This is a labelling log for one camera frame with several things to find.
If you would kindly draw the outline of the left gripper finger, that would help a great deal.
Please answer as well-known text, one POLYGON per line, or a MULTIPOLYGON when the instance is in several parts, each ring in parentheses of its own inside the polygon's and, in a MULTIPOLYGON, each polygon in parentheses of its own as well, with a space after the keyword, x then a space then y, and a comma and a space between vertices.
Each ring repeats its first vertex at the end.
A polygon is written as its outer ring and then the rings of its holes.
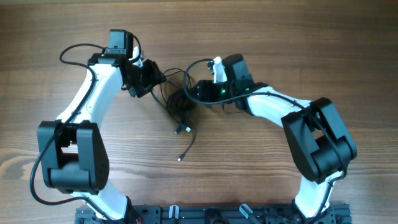
POLYGON ((148 82, 150 84, 161 84, 166 81, 166 77, 160 71, 155 61, 146 60, 148 82))
POLYGON ((161 81, 139 82, 133 85, 133 97, 141 98, 149 93, 156 85, 161 84, 161 81))

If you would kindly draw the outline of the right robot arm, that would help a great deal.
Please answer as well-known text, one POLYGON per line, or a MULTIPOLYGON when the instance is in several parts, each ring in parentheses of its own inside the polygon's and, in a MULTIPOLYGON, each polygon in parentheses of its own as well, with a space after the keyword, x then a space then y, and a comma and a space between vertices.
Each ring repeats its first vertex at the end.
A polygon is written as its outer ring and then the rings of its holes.
POLYGON ((315 223, 331 208, 337 181, 348 174, 357 149, 336 107, 328 98, 300 100, 255 82, 241 54, 205 59, 212 80, 183 84, 187 98, 201 105, 234 103, 237 109, 283 128, 296 168, 302 175, 294 212, 315 223))

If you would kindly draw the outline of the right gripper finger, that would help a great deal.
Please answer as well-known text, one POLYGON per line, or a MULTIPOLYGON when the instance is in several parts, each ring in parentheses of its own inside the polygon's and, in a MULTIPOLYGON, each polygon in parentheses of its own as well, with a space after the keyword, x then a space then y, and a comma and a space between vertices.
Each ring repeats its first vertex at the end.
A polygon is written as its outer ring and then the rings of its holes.
POLYGON ((191 89, 189 93, 203 93, 208 89, 208 80, 199 80, 191 89))
POLYGON ((205 105, 206 101, 203 99, 203 93, 202 92, 188 92, 187 96, 195 103, 205 105))

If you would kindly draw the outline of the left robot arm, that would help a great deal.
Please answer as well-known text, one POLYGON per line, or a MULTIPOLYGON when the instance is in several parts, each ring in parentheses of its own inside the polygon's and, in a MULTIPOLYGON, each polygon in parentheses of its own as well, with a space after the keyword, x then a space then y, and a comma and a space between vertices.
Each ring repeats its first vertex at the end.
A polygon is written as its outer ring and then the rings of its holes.
POLYGON ((154 61, 144 59, 139 39, 117 29, 110 30, 108 47, 93 54, 83 68, 86 78, 68 108, 37 128, 39 155, 30 175, 30 192, 39 203, 51 204, 35 191, 40 167, 48 188, 70 195, 59 204, 82 200, 100 223, 141 223, 129 197, 108 179, 109 159, 100 127, 119 91, 141 98, 165 77, 154 61))

